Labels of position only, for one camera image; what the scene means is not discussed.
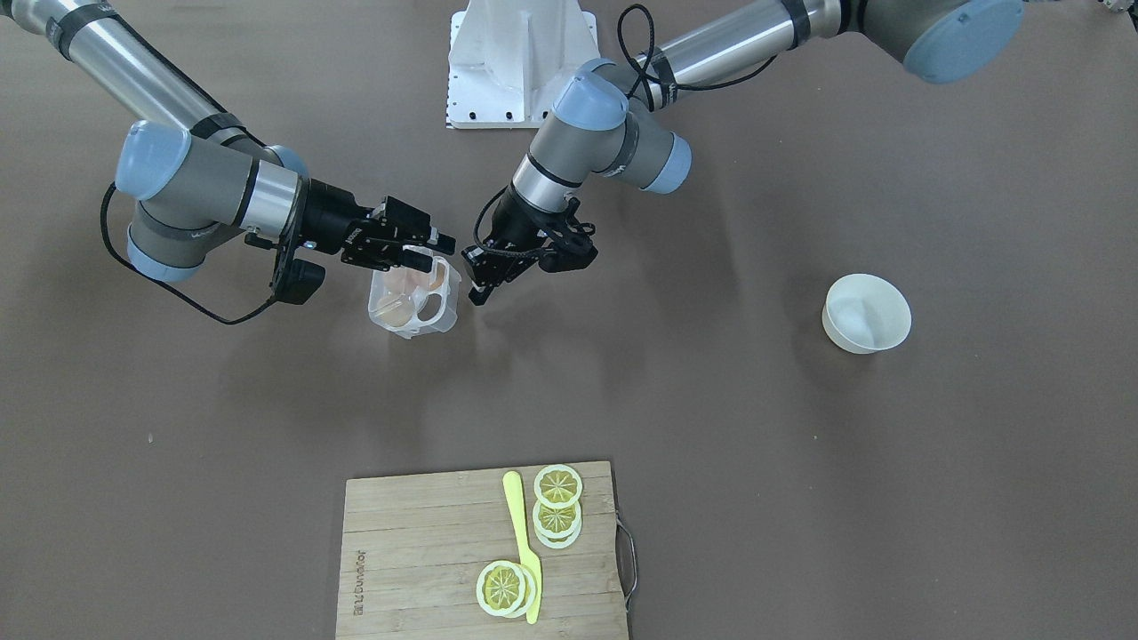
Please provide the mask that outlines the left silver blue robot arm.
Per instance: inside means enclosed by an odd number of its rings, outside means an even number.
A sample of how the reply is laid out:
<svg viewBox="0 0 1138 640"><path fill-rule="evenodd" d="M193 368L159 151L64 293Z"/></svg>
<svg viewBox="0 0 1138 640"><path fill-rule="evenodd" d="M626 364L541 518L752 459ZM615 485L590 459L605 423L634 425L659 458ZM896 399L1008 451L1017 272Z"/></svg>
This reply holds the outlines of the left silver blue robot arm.
<svg viewBox="0 0 1138 640"><path fill-rule="evenodd" d="M508 186L483 208L488 233L462 251L469 300L480 307L529 266L589 266L595 229L577 216L589 175L678 190L692 150L654 115L679 98L742 84L782 52L846 33L866 36L927 84L953 84L1001 54L1023 15L1021 1L754 1L637 56L582 61Z"/></svg>

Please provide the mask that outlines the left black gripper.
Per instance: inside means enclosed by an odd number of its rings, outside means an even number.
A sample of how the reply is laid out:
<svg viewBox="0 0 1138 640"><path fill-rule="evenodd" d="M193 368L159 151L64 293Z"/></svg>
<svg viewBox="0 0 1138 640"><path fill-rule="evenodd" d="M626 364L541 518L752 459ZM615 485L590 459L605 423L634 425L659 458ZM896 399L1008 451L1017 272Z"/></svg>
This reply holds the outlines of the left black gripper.
<svg viewBox="0 0 1138 640"><path fill-rule="evenodd" d="M528 270L551 244L535 224L537 211L558 213L564 208L564 199L553 211L533 206L512 184L501 188L486 204L480 218L492 212L489 232L480 236L480 248L472 244L462 251L472 281L468 297L476 307L483 307L496 288Z"/></svg>

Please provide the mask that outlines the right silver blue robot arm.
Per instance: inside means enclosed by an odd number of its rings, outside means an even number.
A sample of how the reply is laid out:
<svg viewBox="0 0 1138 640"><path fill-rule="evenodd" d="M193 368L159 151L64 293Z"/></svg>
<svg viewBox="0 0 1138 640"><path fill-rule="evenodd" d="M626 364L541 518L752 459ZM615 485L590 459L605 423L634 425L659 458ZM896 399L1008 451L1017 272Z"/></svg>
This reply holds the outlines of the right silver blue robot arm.
<svg viewBox="0 0 1138 640"><path fill-rule="evenodd" d="M115 184L137 200L127 259L147 278L175 284L193 276L208 252L244 236L277 252L274 300L300 304L324 268L297 248L339 255L370 270L432 270L432 252L455 240L429 215L386 197L372 208L308 175L288 148L265 146L236 115L139 36L106 1L5 1L3 14L46 36L134 113Z"/></svg>

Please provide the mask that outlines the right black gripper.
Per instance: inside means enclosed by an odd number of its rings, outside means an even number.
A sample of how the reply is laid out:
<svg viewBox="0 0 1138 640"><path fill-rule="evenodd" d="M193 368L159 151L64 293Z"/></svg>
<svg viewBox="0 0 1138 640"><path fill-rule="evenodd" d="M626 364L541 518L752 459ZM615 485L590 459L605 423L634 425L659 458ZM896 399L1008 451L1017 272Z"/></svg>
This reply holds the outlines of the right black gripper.
<svg viewBox="0 0 1138 640"><path fill-rule="evenodd" d="M443 255L454 255L456 247L456 240L435 227L423 210L394 197L385 197L376 208L364 207L352 192L320 180L308 183L300 240L316 244L318 252L340 255L351 266L423 273L432 271L429 252L406 251L406 244Z"/></svg>

